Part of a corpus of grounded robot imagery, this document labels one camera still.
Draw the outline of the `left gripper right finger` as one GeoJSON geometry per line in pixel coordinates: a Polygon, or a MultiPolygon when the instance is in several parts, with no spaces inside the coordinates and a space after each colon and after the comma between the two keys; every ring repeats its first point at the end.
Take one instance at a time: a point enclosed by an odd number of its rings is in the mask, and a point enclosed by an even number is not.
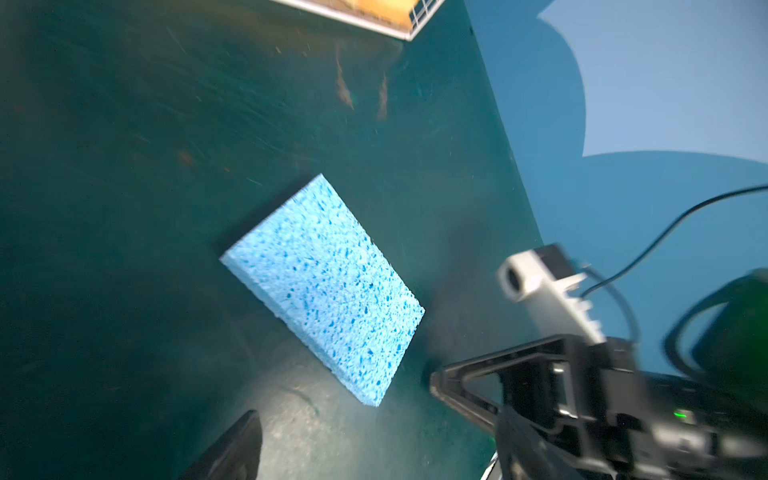
{"type": "Polygon", "coordinates": [[[495,422],[495,441],[501,478],[573,479],[580,473],[546,443],[513,408],[504,406],[495,422]]]}

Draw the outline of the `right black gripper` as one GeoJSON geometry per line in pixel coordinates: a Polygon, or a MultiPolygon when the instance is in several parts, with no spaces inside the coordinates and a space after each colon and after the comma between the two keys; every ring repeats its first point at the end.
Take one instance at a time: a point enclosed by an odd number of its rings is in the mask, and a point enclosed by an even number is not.
{"type": "Polygon", "coordinates": [[[767,417],[692,380],[642,372],[627,343],[553,336],[439,368],[433,397],[487,433],[506,407],[576,469],[622,479],[764,479],[767,417]],[[551,364],[559,368],[556,387],[551,364]]]}

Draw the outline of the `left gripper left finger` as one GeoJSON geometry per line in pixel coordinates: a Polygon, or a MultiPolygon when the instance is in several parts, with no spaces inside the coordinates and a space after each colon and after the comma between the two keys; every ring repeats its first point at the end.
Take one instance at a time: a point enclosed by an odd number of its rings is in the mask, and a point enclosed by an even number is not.
{"type": "Polygon", "coordinates": [[[259,414],[256,410],[248,410],[183,472],[180,479],[256,479],[262,442],[259,414]]]}

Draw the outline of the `blue sponge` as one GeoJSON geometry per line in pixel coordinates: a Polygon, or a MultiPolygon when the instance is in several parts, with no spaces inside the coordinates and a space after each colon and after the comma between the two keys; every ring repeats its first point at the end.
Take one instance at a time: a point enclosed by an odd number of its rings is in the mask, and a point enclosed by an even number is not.
{"type": "Polygon", "coordinates": [[[220,261],[361,403],[381,404],[425,309],[323,175],[220,261]]]}

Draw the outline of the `white wire wooden shelf rack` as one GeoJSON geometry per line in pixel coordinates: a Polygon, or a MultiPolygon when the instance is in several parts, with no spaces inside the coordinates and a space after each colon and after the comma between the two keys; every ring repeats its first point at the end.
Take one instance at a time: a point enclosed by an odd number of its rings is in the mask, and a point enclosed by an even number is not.
{"type": "Polygon", "coordinates": [[[276,3],[410,42],[445,0],[276,0],[276,3]]]}

